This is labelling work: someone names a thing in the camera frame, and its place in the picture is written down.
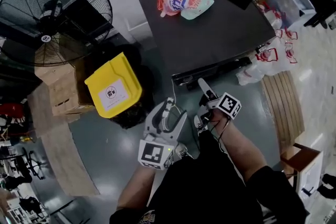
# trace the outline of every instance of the black cloth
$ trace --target black cloth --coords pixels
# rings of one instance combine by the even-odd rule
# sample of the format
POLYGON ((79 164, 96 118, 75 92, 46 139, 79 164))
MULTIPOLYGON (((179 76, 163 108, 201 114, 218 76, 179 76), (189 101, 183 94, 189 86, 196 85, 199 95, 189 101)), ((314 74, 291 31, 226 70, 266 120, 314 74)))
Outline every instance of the black cloth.
POLYGON ((266 166, 245 185, 210 131, 199 140, 198 159, 185 156, 171 165, 147 208, 121 209, 110 223, 263 223, 259 202, 277 223, 305 222, 303 203, 285 174, 266 166))
POLYGON ((22 183, 31 183, 33 180, 22 157, 16 157, 16 164, 22 176, 7 176, 5 178, 5 188, 9 191, 17 188, 22 183))
POLYGON ((332 186, 332 189, 327 188, 324 185, 321 185, 317 191, 327 199, 336 199, 336 177, 325 174, 322 178, 323 183, 332 186))

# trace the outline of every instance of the person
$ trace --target person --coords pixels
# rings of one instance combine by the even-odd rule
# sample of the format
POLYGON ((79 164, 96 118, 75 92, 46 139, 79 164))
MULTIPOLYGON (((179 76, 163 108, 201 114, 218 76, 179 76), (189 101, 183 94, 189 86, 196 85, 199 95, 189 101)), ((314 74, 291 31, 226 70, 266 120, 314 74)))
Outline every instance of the person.
POLYGON ((195 117, 200 155, 185 147, 146 206, 155 170, 139 166, 122 191, 110 223, 304 223, 306 210, 282 172, 220 111, 211 119, 230 158, 195 117), (237 174, 234 165, 243 180, 237 174))
POLYGON ((327 188, 323 184, 319 186, 317 191, 327 199, 335 200, 336 199, 336 176, 329 174, 324 174, 322 182, 326 185, 330 185, 332 188, 327 188))
POLYGON ((22 176, 7 176, 6 178, 4 178, 4 180, 1 181, 0 186, 8 191, 17 188, 22 183, 31 183, 33 181, 29 169, 27 168, 23 158, 19 156, 15 159, 18 171, 21 172, 22 176))

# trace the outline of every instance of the shoe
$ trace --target shoe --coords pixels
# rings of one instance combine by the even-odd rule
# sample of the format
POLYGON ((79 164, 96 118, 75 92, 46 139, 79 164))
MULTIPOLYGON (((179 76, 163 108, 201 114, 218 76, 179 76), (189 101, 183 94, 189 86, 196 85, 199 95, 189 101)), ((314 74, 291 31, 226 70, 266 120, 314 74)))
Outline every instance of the shoe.
POLYGON ((203 125, 197 115, 194 116, 194 124, 198 131, 198 134, 202 133, 203 131, 208 130, 208 126, 203 125))
POLYGON ((175 148, 175 153, 176 153, 177 156, 179 156, 181 159, 182 159, 183 157, 185 157, 185 156, 189 156, 189 157, 193 158, 193 156, 190 155, 190 154, 188 153, 188 149, 187 149, 187 147, 186 147, 184 144, 182 144, 182 143, 178 143, 178 145, 177 145, 176 148, 175 148))

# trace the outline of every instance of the fan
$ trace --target fan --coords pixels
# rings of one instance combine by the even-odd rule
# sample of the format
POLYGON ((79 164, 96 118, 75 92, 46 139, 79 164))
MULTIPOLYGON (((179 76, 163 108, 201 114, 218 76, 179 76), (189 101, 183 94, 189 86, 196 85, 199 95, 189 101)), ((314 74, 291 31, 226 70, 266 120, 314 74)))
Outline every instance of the fan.
POLYGON ((1 52, 26 65, 63 65, 97 48, 111 24, 109 0, 1 0, 1 52))

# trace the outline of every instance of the concrete floor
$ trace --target concrete floor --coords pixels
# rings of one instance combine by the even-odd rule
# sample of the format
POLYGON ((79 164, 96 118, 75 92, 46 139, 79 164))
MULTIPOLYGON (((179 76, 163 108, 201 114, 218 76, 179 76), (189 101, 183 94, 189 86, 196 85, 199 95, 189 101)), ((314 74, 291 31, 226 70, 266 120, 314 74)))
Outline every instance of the concrete floor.
MULTIPOLYGON (((173 96, 172 83, 165 74, 159 52, 156 48, 143 54, 143 63, 150 67, 155 77, 155 103, 165 97, 173 96)), ((221 76, 210 83, 218 93, 227 91, 241 101, 242 109, 235 124, 263 152, 271 167, 279 168, 279 149, 275 127, 268 109, 266 97, 260 83, 241 87, 237 84, 234 73, 221 76)), ((185 88, 175 87, 177 103, 187 109, 190 119, 196 113, 198 102, 202 96, 200 89, 188 92, 185 88)), ((108 223, 115 211, 117 199, 138 165, 138 146, 142 137, 144 124, 124 130, 117 124, 101 118, 96 111, 86 113, 70 124, 73 139, 82 161, 101 195, 96 197, 79 197, 64 210, 64 214, 73 223, 91 218, 89 223, 108 223)), ((186 123, 180 136, 194 156, 198 155, 192 138, 191 122, 186 123)), ((38 158, 45 162, 45 180, 34 179, 37 196, 45 204, 47 210, 53 211, 61 207, 72 197, 61 190, 52 170, 41 141, 27 144, 27 149, 34 150, 38 158)), ((158 172, 153 190, 160 184, 164 172, 158 172)))

